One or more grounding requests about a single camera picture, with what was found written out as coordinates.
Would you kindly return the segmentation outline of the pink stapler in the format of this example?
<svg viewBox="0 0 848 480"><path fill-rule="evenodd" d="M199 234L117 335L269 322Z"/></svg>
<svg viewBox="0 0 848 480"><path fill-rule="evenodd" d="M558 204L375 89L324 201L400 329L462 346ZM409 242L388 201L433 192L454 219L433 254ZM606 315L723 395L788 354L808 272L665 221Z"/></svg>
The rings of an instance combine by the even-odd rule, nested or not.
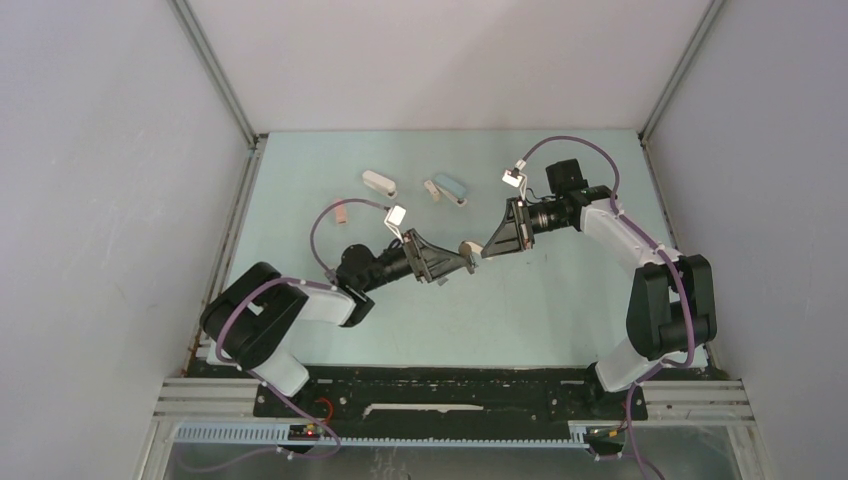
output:
<svg viewBox="0 0 848 480"><path fill-rule="evenodd" d="M345 203L342 199L337 199L335 201L335 206L333 208L334 218L337 225L346 225L348 223L348 213L345 206Z"/></svg>

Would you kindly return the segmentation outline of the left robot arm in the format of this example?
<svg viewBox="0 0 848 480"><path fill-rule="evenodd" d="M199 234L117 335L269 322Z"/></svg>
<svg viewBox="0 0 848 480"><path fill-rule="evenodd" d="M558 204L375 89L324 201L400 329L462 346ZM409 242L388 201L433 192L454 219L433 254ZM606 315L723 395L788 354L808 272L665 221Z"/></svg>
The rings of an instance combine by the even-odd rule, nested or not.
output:
<svg viewBox="0 0 848 480"><path fill-rule="evenodd" d="M315 406L316 390L307 383L307 368L283 345L293 325L354 327L375 305L368 292L406 276L442 283L460 269L473 273L481 251L468 241L456 252L446 250L410 229L379 255L363 244L347 247L328 284L284 277L258 262L205 307L199 326L214 342L214 362L256 375L278 391L277 402L290 415L304 416Z"/></svg>

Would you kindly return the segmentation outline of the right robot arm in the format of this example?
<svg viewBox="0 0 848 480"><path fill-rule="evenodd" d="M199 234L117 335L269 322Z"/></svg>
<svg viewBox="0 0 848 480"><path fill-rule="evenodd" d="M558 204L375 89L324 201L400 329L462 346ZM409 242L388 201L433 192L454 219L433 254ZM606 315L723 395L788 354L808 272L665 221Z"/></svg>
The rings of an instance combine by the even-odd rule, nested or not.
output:
<svg viewBox="0 0 848 480"><path fill-rule="evenodd" d="M663 367L688 368L697 348L717 333L710 263L656 241L625 215L616 195L591 186L575 159L545 170L551 195L531 202L524 194L506 202L503 220L482 248L491 258L530 250L536 236L564 228L594 239L632 274L626 338L589 370L581 392L585 411L606 418L622 403L620 391Z"/></svg>

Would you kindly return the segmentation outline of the beige stapler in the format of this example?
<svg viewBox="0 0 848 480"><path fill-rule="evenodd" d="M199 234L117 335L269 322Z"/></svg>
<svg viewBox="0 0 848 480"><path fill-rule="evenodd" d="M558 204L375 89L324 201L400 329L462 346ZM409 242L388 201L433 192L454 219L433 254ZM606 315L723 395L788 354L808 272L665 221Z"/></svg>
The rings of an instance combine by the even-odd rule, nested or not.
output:
<svg viewBox="0 0 848 480"><path fill-rule="evenodd" d="M474 241L461 242L458 247L458 253L471 262L488 260L488 257L484 255L484 246Z"/></svg>

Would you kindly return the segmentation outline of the small cream stapler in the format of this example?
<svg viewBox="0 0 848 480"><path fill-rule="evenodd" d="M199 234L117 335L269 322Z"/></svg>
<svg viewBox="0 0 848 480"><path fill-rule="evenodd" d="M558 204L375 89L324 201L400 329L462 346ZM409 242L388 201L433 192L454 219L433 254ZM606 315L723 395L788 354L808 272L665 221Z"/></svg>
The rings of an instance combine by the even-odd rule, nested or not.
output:
<svg viewBox="0 0 848 480"><path fill-rule="evenodd" d="M424 182L424 187L431 196L434 202L439 202L441 199L441 192L438 187L433 183L432 180L426 180Z"/></svg>

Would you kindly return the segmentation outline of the white stapler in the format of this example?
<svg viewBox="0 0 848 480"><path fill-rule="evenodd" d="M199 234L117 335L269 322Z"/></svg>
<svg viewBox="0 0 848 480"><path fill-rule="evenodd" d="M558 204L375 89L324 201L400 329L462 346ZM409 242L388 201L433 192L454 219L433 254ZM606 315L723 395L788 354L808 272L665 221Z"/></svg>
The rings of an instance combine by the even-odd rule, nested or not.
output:
<svg viewBox="0 0 848 480"><path fill-rule="evenodd" d="M375 192L389 199L397 197L397 184L394 180L372 170L364 171L361 178L363 184Z"/></svg>

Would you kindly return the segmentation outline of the blue stapler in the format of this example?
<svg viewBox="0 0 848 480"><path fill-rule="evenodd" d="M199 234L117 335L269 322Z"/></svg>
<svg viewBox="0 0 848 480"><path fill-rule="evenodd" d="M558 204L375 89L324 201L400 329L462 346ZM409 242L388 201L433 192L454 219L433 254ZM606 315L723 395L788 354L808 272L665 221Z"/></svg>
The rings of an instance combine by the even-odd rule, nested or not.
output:
<svg viewBox="0 0 848 480"><path fill-rule="evenodd" d="M467 188L459 181L445 174L435 175L432 181L436 188L456 206L464 207L467 204Z"/></svg>

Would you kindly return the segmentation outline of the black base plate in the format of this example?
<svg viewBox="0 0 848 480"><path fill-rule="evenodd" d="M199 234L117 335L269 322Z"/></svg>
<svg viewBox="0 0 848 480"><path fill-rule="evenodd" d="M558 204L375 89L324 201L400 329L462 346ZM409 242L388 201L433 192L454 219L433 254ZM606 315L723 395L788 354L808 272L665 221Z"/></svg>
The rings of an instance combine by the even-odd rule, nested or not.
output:
<svg viewBox="0 0 848 480"><path fill-rule="evenodd" d="M328 418L341 437L400 439L569 439L581 422L620 426L647 419L642 391L605 393L577 368L311 366L284 403L268 387L258 418L293 418L301 409Z"/></svg>

